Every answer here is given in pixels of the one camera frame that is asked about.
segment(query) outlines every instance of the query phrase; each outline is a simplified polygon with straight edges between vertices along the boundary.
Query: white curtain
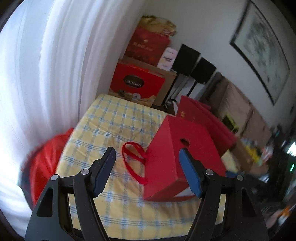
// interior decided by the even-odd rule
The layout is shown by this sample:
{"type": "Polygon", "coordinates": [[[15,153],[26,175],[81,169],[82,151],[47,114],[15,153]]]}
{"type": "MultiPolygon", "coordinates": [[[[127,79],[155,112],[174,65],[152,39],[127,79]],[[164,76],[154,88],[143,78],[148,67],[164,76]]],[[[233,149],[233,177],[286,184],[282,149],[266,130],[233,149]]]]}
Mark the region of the white curtain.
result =
{"type": "Polygon", "coordinates": [[[107,93],[145,0],[24,0],[0,32],[0,208],[22,236],[20,166],[107,93]]]}

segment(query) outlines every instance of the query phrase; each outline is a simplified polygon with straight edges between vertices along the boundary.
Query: beige couch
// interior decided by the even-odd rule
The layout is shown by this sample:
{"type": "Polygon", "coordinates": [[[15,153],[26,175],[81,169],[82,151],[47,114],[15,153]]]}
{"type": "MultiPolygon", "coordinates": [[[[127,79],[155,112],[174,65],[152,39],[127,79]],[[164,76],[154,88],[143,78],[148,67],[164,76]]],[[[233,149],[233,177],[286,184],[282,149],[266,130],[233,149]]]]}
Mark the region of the beige couch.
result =
{"type": "Polygon", "coordinates": [[[220,119],[229,114],[239,127],[238,137],[249,138],[263,148],[271,137],[269,126],[250,100],[219,72],[200,99],[220,119]]]}

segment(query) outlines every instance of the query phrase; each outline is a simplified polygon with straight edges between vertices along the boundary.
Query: framed picture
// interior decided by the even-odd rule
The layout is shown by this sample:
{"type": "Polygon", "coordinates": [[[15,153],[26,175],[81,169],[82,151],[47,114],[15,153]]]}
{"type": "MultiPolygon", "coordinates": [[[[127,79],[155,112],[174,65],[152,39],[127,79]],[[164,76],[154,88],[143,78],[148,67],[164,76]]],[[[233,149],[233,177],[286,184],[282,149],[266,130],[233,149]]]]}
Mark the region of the framed picture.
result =
{"type": "Polygon", "coordinates": [[[252,1],[247,2],[230,44],[253,69],[274,105],[286,84],[290,68],[274,31],[252,1]]]}

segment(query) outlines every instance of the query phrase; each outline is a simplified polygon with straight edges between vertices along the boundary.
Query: black speaker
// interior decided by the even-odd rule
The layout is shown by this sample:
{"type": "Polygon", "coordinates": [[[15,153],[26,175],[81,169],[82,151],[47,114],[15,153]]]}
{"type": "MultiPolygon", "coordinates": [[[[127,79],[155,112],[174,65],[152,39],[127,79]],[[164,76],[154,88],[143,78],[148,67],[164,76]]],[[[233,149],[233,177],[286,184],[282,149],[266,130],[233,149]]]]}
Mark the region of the black speaker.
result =
{"type": "Polygon", "coordinates": [[[187,96],[191,94],[197,83],[207,83],[210,80],[213,73],[215,72],[215,70],[216,67],[214,65],[212,65],[209,61],[205,60],[204,58],[201,58],[194,70],[192,71],[192,73],[190,74],[190,76],[195,79],[195,82],[191,87],[190,91],[188,92],[187,96]]]}
{"type": "Polygon", "coordinates": [[[178,74],[189,76],[199,56],[200,53],[198,51],[182,44],[172,69],[178,74]]]}

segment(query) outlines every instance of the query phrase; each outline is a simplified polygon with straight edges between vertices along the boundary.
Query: plaid tablecloth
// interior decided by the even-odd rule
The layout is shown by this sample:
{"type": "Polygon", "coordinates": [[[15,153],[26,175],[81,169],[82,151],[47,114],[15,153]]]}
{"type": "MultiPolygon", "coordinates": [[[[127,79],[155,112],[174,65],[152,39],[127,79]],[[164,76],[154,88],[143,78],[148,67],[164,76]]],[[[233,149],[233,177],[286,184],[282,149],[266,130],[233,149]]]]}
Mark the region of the plaid tablecloth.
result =
{"type": "MultiPolygon", "coordinates": [[[[111,146],[116,162],[105,190],[94,199],[101,221],[110,237],[121,239],[157,239],[186,235],[199,206],[193,198],[185,202],[147,202],[143,186],[127,172],[121,147],[135,141],[144,149],[152,140],[166,113],[109,95],[100,95],[75,127],[61,156],[57,173],[76,175],[100,159],[111,146]]],[[[129,160],[140,175],[140,162],[129,160]]],[[[73,225],[80,228],[74,195],[69,196],[73,225]]],[[[220,200],[216,223],[223,219],[225,196],[220,200]]]]}

